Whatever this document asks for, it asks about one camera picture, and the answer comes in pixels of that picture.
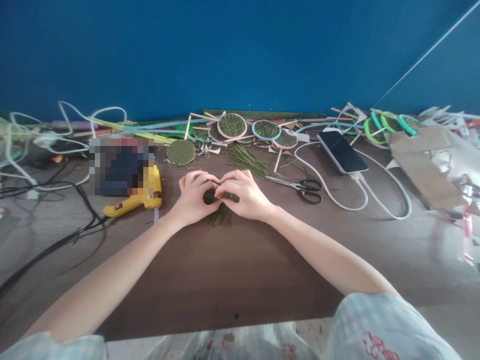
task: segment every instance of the smartphone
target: smartphone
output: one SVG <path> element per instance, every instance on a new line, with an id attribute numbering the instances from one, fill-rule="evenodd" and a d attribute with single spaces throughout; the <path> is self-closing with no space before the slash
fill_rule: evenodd
<path id="1" fill-rule="evenodd" d="M 354 148 L 338 131 L 320 132 L 317 137 L 325 152 L 342 174 L 363 172 L 369 169 Z"/>

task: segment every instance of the hand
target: hand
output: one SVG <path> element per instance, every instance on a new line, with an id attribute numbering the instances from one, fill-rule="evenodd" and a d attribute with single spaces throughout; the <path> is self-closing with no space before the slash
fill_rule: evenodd
<path id="1" fill-rule="evenodd" d="M 234 170 L 226 173 L 220 180 L 222 183 L 215 191 L 215 197 L 241 217 L 265 221 L 276 210 L 259 189 L 250 170 Z M 223 197 L 225 192 L 237 195 L 239 202 Z"/>
<path id="2" fill-rule="evenodd" d="M 207 205 L 204 203 L 204 194 L 209 189 L 216 189 L 220 181 L 206 171 L 192 171 L 180 179 L 181 195 L 167 216 L 178 222 L 183 228 L 196 223 L 215 212 L 222 204 L 221 201 Z"/>

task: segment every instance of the scissors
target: scissors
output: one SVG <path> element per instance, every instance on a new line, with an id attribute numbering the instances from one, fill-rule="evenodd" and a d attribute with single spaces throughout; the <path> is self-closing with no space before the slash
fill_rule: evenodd
<path id="1" fill-rule="evenodd" d="M 293 183 L 283 181 L 271 176 L 265 176 L 271 182 L 289 186 L 296 189 L 298 195 L 309 204 L 320 204 L 322 202 L 322 196 L 317 193 L 322 190 L 322 184 L 316 180 L 306 178 L 299 183 Z"/>

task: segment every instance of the light blue shirt sleeve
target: light blue shirt sleeve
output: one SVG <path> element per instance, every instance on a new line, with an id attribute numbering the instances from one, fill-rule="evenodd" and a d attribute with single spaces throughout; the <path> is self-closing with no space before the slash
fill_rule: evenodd
<path id="1" fill-rule="evenodd" d="M 460 359 L 415 308 L 389 293 L 352 293 L 340 303 L 328 338 L 337 359 Z"/>
<path id="2" fill-rule="evenodd" d="M 104 338 L 87 335 L 75 340 L 56 343 L 50 332 L 43 331 L 30 335 L 0 354 L 0 360 L 102 360 Z"/>

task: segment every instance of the woven grass circle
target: woven grass circle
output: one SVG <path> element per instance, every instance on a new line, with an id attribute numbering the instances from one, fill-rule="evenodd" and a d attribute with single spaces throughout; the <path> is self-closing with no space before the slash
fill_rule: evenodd
<path id="1" fill-rule="evenodd" d="M 235 113 L 228 113 L 220 117 L 217 126 L 220 134 L 227 139 L 242 137 L 247 132 L 247 122 Z"/>
<path id="2" fill-rule="evenodd" d="M 251 131 L 257 138 L 267 141 L 275 140 L 282 133 L 276 123 L 268 120 L 254 122 Z"/>
<path id="3" fill-rule="evenodd" d="M 417 129 L 422 127 L 420 121 L 408 115 L 400 115 L 398 123 L 410 135 L 416 135 L 418 133 Z"/>
<path id="4" fill-rule="evenodd" d="M 253 135 L 253 134 L 254 133 L 252 132 L 252 124 L 247 121 L 246 122 L 246 132 L 245 132 L 245 135 L 243 135 L 243 136 L 250 136 L 250 135 Z M 237 140 L 236 142 L 240 143 L 240 144 L 250 144 L 253 140 L 254 140 L 253 137 L 249 137 L 247 139 Z"/>
<path id="5" fill-rule="evenodd" d="M 217 123 L 211 124 L 208 130 L 208 136 L 217 143 L 224 143 L 225 140 L 228 140 L 225 136 L 223 136 L 220 131 Z"/>
<path id="6" fill-rule="evenodd" d="M 388 111 L 385 111 L 384 113 L 382 113 L 380 115 L 381 124 L 383 125 L 382 128 L 386 128 L 391 133 L 396 133 L 404 130 L 404 128 L 399 124 L 398 120 L 395 120 L 385 115 L 396 116 L 395 114 L 392 114 L 391 112 L 388 112 Z"/>
<path id="7" fill-rule="evenodd" d="M 176 140 L 166 151 L 168 161 L 173 165 L 185 165 L 195 159 L 195 146 L 190 140 Z"/>
<path id="8" fill-rule="evenodd" d="M 279 149 L 290 150 L 297 146 L 299 140 L 292 130 L 283 128 L 280 136 L 272 142 Z"/>
<path id="9" fill-rule="evenodd" d="M 212 139 L 209 138 L 209 132 L 208 130 L 198 130 L 198 129 L 193 129 L 193 135 L 196 137 L 196 139 L 202 143 L 211 143 Z"/>
<path id="10" fill-rule="evenodd" d="M 387 140 L 385 139 L 385 135 L 383 133 L 378 133 L 375 136 L 372 136 L 373 133 L 377 132 L 378 129 L 377 126 L 372 122 L 372 118 L 369 117 L 367 120 L 365 120 L 365 123 L 363 124 L 364 130 L 365 130 L 365 135 L 368 140 L 370 140 L 374 144 L 378 145 L 383 145 L 387 143 Z"/>

